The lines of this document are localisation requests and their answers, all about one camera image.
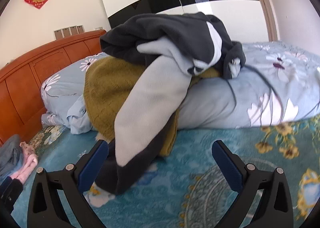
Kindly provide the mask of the black and grey fleece jacket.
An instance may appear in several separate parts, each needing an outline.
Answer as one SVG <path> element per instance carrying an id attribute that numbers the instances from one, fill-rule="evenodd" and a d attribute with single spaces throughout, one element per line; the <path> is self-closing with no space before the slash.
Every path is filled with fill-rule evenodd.
<path id="1" fill-rule="evenodd" d="M 115 137 L 95 183 L 128 190 L 159 155 L 191 81 L 210 68 L 236 77 L 246 59 L 213 15 L 141 14 L 100 38 L 108 58 L 144 65 L 114 121 Z"/>

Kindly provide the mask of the grey folded garment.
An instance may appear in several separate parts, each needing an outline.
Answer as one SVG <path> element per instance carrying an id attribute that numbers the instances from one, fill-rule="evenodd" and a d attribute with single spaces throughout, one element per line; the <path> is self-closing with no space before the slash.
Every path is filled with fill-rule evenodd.
<path id="1" fill-rule="evenodd" d="M 1 183 L 22 167 L 23 152 L 20 147 L 21 138 L 18 134 L 11 136 L 1 147 L 0 175 Z"/>

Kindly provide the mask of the pink folded garment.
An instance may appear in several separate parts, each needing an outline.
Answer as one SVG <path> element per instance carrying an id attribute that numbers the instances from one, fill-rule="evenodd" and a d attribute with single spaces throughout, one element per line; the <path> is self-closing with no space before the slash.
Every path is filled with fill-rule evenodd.
<path id="1" fill-rule="evenodd" d="M 33 146 L 27 144 L 26 142 L 21 142 L 20 147 L 23 152 L 23 164 L 16 172 L 10 175 L 11 179 L 18 179 L 22 184 L 26 182 L 29 175 L 38 164 L 38 157 L 36 155 Z"/>

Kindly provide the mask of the orange wooden headboard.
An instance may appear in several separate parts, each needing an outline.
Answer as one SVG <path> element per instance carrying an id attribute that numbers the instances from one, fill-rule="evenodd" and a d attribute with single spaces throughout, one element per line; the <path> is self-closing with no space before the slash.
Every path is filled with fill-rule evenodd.
<path id="1" fill-rule="evenodd" d="M 69 36 L 35 48 L 1 69 L 1 144 L 18 134 L 23 141 L 42 128 L 46 108 L 42 83 L 68 65 L 101 51 L 105 30 Z"/>

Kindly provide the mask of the teal floral bed blanket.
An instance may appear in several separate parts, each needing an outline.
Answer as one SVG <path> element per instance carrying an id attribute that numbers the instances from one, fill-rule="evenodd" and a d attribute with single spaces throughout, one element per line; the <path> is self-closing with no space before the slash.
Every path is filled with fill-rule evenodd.
<path id="1" fill-rule="evenodd" d="M 286 174 L 299 227 L 319 199 L 319 117 L 276 127 L 180 131 L 124 194 L 92 185 L 84 194 L 107 227 L 214 227 L 236 198 L 212 157 L 215 140 L 246 163 Z"/>

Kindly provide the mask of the light blue floral duvet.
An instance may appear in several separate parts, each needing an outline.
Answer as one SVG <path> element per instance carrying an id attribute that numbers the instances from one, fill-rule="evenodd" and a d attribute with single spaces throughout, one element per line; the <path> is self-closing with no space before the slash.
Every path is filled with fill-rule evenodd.
<path id="1" fill-rule="evenodd" d="M 283 42 L 244 44 L 247 64 L 237 78 L 203 79 L 188 91 L 180 129 L 274 126 L 319 113 L 319 56 Z M 44 126 L 63 125 L 74 134 L 92 129 L 83 98 L 85 73 L 101 52 L 45 80 Z"/>

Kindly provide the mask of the wall switch panel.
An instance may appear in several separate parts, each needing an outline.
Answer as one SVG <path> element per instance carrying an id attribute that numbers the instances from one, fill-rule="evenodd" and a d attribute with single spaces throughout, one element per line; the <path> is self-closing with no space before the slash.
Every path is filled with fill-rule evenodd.
<path id="1" fill-rule="evenodd" d="M 55 39 L 58 40 L 58 39 L 66 38 L 69 36 L 81 34 L 84 32 L 85 32 L 85 30 L 82 25 L 76 25 L 76 26 L 70 26 L 68 28 L 55 30 L 54 36 L 55 36 Z"/>

